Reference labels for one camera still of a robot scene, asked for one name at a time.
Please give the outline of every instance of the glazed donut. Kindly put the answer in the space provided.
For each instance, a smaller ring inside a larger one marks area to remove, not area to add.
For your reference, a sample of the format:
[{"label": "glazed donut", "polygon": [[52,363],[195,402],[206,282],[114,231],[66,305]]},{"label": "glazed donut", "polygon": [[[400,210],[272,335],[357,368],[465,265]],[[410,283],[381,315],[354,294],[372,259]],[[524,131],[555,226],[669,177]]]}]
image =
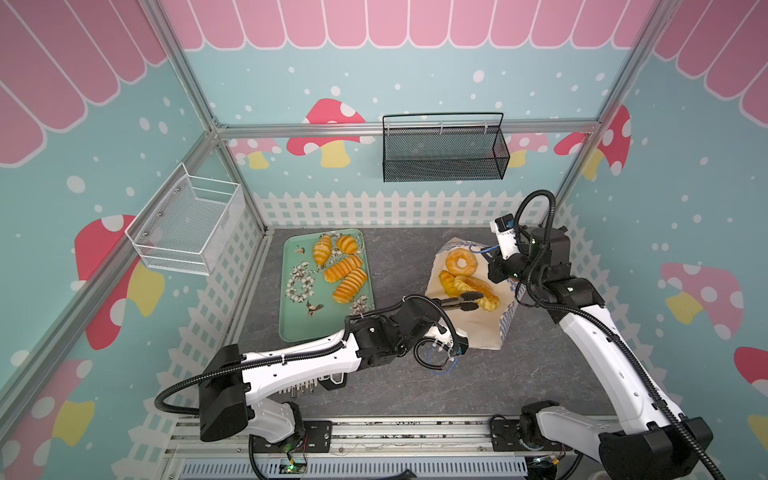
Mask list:
[{"label": "glazed donut", "polygon": [[[458,265],[458,259],[460,258],[464,259],[467,263],[466,266],[461,267]],[[475,255],[469,250],[465,248],[457,248],[448,254],[448,258],[445,259],[445,268],[447,268],[452,275],[472,276],[478,268],[478,261],[475,258]]]}]

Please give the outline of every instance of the hummingbird illustration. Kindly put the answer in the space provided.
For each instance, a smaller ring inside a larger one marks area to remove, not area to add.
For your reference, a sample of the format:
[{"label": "hummingbird illustration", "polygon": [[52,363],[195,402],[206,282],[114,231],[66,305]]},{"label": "hummingbird illustration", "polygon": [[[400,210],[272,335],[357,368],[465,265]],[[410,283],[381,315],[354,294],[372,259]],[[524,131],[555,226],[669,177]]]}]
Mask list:
[{"label": "hummingbird illustration", "polygon": [[325,305],[323,305],[322,303],[321,303],[321,304],[319,304],[319,305],[312,305],[312,304],[310,304],[309,300],[307,300],[307,301],[306,301],[306,309],[308,310],[308,312],[306,313],[306,314],[307,314],[307,316],[311,317],[312,315],[314,315],[314,314],[315,314],[315,312],[316,312],[317,310],[320,310],[320,309],[321,309],[321,308],[323,308],[324,306],[325,306]]}]

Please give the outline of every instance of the green tray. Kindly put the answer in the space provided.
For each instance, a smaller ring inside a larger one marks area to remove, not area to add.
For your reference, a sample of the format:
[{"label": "green tray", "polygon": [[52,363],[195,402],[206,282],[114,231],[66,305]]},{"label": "green tray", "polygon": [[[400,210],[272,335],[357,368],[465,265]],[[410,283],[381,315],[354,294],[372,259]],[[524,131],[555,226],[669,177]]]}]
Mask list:
[{"label": "green tray", "polygon": [[[325,267],[319,268],[312,255],[312,248],[323,235],[331,236],[333,252]],[[336,239],[342,235],[350,235],[357,241],[359,252],[357,255],[362,260],[360,268],[368,275],[368,281],[355,295],[355,299],[351,303],[344,304],[337,303],[333,299],[333,292],[343,279],[336,283],[327,283],[323,277],[329,266],[348,257],[346,253],[341,253],[336,249]],[[303,267],[303,270],[294,275],[294,269],[300,266]],[[309,293],[302,288],[302,283],[299,280],[302,277],[314,279],[309,288],[312,295],[307,295],[306,300],[294,299],[295,293]],[[294,285],[297,286],[295,293],[289,292],[291,288],[289,280],[292,278]],[[356,228],[346,228],[289,238],[283,246],[283,284],[280,292],[280,338],[290,343],[318,339],[336,333],[344,328],[345,316],[373,310],[371,275],[368,271],[366,246],[362,241],[362,232]],[[307,302],[312,306],[323,305],[323,308],[315,310],[310,316]]]}]

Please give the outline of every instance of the wire basket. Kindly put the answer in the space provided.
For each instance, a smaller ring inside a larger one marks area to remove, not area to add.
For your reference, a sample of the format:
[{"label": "wire basket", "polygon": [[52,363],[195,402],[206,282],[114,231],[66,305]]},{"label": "wire basket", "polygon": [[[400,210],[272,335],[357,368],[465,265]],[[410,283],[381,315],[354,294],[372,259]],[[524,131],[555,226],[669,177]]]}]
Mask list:
[{"label": "wire basket", "polygon": [[179,164],[125,234],[149,268],[210,275],[243,210],[239,184]]},{"label": "wire basket", "polygon": [[504,178],[503,119],[497,112],[384,115],[384,181]]}]

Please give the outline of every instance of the bread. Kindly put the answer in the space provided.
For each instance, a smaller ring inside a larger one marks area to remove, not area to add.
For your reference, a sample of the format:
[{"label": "bread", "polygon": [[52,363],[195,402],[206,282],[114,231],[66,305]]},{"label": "bread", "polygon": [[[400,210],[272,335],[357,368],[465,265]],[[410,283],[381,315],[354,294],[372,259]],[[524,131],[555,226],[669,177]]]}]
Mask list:
[{"label": "bread", "polygon": [[456,280],[453,280],[453,287],[459,292],[480,292],[483,297],[478,300],[478,305],[483,310],[492,312],[496,310],[501,303],[496,295],[493,294],[491,286],[479,278],[473,276],[457,276]]},{"label": "bread", "polygon": [[440,284],[442,285],[442,288],[445,290],[445,293],[448,294],[449,298],[453,298],[455,296],[459,296],[462,294],[461,291],[457,290],[453,286],[453,282],[456,280],[456,277],[451,275],[451,273],[447,270],[443,270],[440,272]]},{"label": "bread", "polygon": [[368,280],[368,276],[359,268],[355,268],[346,276],[343,282],[333,292],[333,299],[337,303],[349,303],[355,298],[362,285]]},{"label": "bread", "polygon": [[329,266],[325,278],[328,283],[335,283],[347,276],[355,268],[362,266],[362,260],[357,255],[350,255],[335,265]]},{"label": "bread", "polygon": [[357,253],[357,242],[349,235],[344,235],[343,237],[339,237],[339,239],[336,241],[336,248],[343,251],[347,255],[354,255]]},{"label": "bread", "polygon": [[[464,259],[467,263],[466,266],[459,266],[458,259]],[[475,270],[478,269],[478,259],[475,258],[475,254],[465,248],[457,248],[452,250],[448,254],[448,258],[445,259],[445,268],[452,275],[472,276]]]},{"label": "bread", "polygon": [[331,257],[331,237],[323,235],[320,240],[312,247],[312,255],[315,257],[317,266],[324,266]]}]

